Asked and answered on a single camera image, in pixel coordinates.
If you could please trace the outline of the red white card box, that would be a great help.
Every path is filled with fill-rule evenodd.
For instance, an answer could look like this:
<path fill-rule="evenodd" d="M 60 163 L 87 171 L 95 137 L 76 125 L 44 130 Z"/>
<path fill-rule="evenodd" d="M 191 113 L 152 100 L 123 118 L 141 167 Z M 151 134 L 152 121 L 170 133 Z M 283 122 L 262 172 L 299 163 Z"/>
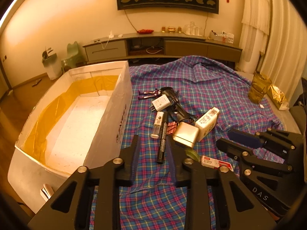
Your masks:
<path fill-rule="evenodd" d="M 208 168 L 218 169 L 219 167 L 225 166 L 225 167 L 229 168 L 230 171 L 234 171 L 233 167 L 230 163 L 228 163 L 226 161 L 210 158 L 210 157 L 204 156 L 204 155 L 201 156 L 200 163 L 203 166 L 208 167 Z"/>

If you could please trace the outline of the white gold cigarette box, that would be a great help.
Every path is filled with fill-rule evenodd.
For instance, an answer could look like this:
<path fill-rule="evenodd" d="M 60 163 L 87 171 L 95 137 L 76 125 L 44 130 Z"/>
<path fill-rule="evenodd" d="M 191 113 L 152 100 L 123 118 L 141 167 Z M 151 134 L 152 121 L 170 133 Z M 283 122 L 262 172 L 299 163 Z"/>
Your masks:
<path fill-rule="evenodd" d="M 215 127 L 220 111 L 213 107 L 195 122 L 195 127 L 199 129 L 197 141 L 200 142 Z"/>

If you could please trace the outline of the green tape roll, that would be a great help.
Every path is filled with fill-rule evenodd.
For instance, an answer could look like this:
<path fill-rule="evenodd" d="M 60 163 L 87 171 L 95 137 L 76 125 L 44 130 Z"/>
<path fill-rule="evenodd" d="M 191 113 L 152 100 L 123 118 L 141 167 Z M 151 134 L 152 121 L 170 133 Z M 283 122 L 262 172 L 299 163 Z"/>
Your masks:
<path fill-rule="evenodd" d="M 185 153 L 189 158 L 193 159 L 194 161 L 200 162 L 201 157 L 195 150 L 187 148 L 185 149 Z"/>

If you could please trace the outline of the black marker pen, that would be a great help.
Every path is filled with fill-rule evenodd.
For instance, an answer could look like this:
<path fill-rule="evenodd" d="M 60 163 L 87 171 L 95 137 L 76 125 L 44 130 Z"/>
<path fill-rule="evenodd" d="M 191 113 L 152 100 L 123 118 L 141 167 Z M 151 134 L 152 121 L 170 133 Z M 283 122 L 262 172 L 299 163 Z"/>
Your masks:
<path fill-rule="evenodd" d="M 166 145 L 166 138 L 167 138 L 167 129 L 168 129 L 168 112 L 164 112 L 162 118 L 162 131 L 161 131 L 161 139 L 157 154 L 156 162 L 158 164 L 162 164 L 164 161 L 164 154 L 165 154 L 165 145 Z"/>

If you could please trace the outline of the black glasses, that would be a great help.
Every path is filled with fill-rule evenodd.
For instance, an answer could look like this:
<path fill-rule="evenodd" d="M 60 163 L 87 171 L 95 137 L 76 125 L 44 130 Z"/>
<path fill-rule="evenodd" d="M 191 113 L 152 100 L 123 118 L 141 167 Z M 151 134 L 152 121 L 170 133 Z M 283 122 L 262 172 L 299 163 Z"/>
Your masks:
<path fill-rule="evenodd" d="M 180 104 L 178 99 L 178 92 L 174 91 L 172 87 L 162 87 L 161 94 L 165 94 L 171 101 L 171 105 L 166 108 L 171 119 L 177 123 L 185 122 L 190 125 L 194 124 L 196 116 L 187 112 Z"/>

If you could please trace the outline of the clear spray bottle white cap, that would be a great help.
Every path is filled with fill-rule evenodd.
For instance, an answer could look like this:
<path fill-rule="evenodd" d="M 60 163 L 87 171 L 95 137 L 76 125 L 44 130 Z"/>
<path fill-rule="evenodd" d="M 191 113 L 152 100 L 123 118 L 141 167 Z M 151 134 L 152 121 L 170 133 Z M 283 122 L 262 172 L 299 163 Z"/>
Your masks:
<path fill-rule="evenodd" d="M 150 135 L 153 139 L 158 139 L 161 134 L 162 120 L 163 120 L 164 112 L 157 112 L 156 118 L 153 124 L 153 130 Z"/>

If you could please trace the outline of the amber glass cup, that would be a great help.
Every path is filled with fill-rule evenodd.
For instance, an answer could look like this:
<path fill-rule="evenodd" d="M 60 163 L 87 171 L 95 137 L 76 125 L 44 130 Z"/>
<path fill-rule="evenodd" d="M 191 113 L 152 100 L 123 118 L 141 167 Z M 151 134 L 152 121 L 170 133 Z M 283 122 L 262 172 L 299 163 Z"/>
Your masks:
<path fill-rule="evenodd" d="M 249 100 L 254 104 L 259 104 L 263 97 L 267 94 L 271 84 L 272 81 L 268 76 L 256 71 L 248 92 Z"/>

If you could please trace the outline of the white foam box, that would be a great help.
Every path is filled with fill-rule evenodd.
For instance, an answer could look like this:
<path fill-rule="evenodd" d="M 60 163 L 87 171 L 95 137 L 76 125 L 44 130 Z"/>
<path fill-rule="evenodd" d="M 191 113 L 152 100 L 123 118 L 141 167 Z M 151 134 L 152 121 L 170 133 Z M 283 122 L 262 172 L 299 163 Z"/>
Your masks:
<path fill-rule="evenodd" d="M 31 111 L 15 143 L 8 181 L 38 212 L 47 196 L 80 166 L 117 158 L 133 97 L 129 64 L 116 61 L 71 69 Z"/>

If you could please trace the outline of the pink binder clips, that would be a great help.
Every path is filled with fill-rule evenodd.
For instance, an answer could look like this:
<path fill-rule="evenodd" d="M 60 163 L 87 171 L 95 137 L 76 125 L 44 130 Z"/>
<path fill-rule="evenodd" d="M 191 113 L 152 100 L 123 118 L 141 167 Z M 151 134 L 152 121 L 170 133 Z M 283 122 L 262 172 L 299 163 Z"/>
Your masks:
<path fill-rule="evenodd" d="M 177 122 L 169 122 L 167 128 L 167 135 L 173 135 L 176 132 L 177 127 L 178 127 Z"/>

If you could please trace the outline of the blue plaid shirt cloth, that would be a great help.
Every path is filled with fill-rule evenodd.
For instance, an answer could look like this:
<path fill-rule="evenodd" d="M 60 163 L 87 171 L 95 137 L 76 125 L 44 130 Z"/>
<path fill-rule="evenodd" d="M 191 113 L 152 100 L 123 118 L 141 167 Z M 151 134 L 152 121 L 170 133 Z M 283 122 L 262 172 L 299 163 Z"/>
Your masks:
<path fill-rule="evenodd" d="M 128 147 L 138 135 L 141 147 L 133 186 L 122 187 L 120 221 L 122 229 L 183 229 L 187 188 L 172 182 L 169 164 L 156 163 L 158 141 L 150 138 L 156 114 L 151 100 L 139 100 L 140 92 L 163 87 L 174 89 L 182 112 L 170 112 L 169 121 L 194 123 L 209 109 L 216 107 L 220 115 L 216 127 L 195 150 L 223 161 L 229 158 L 216 148 L 216 140 L 237 128 L 248 133 L 268 127 L 283 129 L 269 102 L 255 105 L 247 97 L 250 81 L 224 64 L 199 56 L 187 56 L 163 65 L 146 64 L 130 67 L 133 100 L 127 119 L 122 147 Z"/>

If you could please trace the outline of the beige curtain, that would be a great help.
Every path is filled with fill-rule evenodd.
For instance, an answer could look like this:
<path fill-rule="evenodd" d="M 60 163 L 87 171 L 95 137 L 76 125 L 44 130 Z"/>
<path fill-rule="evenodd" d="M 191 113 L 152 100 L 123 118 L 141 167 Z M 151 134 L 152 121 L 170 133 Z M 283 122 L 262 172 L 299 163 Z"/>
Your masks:
<path fill-rule="evenodd" d="M 306 25 L 290 0 L 271 0 L 271 31 L 260 72 L 290 100 L 306 63 Z"/>

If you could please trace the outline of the white standing air conditioner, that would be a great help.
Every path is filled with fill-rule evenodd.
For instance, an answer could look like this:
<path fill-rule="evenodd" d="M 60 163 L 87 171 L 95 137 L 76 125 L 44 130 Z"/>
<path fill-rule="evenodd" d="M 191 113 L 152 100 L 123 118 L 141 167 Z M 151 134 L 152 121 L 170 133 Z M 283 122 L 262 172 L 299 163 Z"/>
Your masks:
<path fill-rule="evenodd" d="M 270 35 L 270 0 L 244 0 L 242 31 L 239 47 L 242 49 L 236 69 L 254 73 L 261 56 L 266 52 Z"/>

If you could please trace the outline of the clear glass set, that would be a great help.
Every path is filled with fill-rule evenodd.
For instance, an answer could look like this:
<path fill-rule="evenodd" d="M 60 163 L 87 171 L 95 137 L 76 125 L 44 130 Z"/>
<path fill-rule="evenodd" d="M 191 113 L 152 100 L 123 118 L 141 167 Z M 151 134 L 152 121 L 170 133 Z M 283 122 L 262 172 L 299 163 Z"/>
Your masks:
<path fill-rule="evenodd" d="M 202 27 L 197 26 L 194 22 L 190 22 L 183 27 L 182 32 L 186 35 L 203 36 Z"/>

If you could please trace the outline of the grey tv cabinet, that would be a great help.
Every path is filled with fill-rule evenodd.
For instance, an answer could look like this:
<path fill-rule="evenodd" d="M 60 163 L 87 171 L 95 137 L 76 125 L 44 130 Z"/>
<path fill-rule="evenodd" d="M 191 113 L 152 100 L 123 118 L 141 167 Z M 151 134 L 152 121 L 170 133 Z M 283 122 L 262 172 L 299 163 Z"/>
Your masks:
<path fill-rule="evenodd" d="M 231 43 L 183 33 L 124 34 L 95 39 L 83 45 L 88 63 L 148 58 L 203 56 L 226 62 L 239 62 L 242 49 Z"/>

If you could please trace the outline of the red dish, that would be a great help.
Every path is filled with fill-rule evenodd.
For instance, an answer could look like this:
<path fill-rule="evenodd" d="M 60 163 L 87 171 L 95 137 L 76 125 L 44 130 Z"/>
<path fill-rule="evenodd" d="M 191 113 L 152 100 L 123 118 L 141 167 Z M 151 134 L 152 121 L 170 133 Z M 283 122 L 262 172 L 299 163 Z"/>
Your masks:
<path fill-rule="evenodd" d="M 142 29 L 142 30 L 138 30 L 137 33 L 140 35 L 147 35 L 147 34 L 152 34 L 154 32 L 154 30 L 150 30 L 150 29 Z"/>

